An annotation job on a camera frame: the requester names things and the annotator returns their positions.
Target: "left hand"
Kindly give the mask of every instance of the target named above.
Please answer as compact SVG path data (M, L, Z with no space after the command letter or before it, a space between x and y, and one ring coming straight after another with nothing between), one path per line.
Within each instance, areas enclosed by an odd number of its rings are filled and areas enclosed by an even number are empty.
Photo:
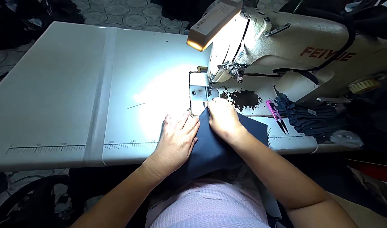
M171 115L164 120L163 133L154 153L143 163L156 177L165 179L179 169L189 158L193 145L197 142L199 117L190 118L183 114L175 127L171 126Z

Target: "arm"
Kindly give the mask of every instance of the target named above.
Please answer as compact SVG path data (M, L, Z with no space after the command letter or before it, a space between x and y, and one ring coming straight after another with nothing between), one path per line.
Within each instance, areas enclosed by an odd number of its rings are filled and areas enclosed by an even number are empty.
M357 226L343 208L318 184L252 136L224 99L208 102L210 126L247 163L286 208L295 227Z
M189 158L200 122L188 118L187 112L174 127L167 115L154 153L71 227L124 228L148 194Z

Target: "clear plastic bag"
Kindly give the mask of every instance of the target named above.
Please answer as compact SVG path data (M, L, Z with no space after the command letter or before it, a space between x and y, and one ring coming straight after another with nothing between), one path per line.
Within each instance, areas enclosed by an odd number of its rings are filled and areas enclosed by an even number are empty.
M350 148L361 148L364 143L354 132L339 130L330 136L330 141Z

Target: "person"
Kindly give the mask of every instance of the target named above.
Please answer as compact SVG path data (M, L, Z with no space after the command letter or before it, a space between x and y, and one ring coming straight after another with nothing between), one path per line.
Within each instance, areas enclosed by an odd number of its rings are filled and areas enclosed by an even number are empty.
M294 227L357 227L318 184L253 137L241 125L236 110L227 100L215 98L208 102L208 108L211 128L284 206ZM167 115L154 153L71 227L124 228L147 195L189 158L197 142L199 126L199 117L189 118L189 113L175 126ZM222 181L194 180L163 202L163 206L150 209L146 227L269 226L257 197Z

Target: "hand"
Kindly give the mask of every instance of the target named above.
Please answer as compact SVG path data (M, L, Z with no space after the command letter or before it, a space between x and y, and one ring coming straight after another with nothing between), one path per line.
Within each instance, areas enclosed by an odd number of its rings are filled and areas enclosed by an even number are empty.
M231 144L237 140L242 131L247 131L238 119L238 115L233 105L226 99L213 98L208 102L210 112L209 123L226 143Z
M143 164L156 177L165 179L188 160L197 142L195 136L199 126L199 117L190 118L188 111L175 127L171 126L171 115L168 114L157 148Z

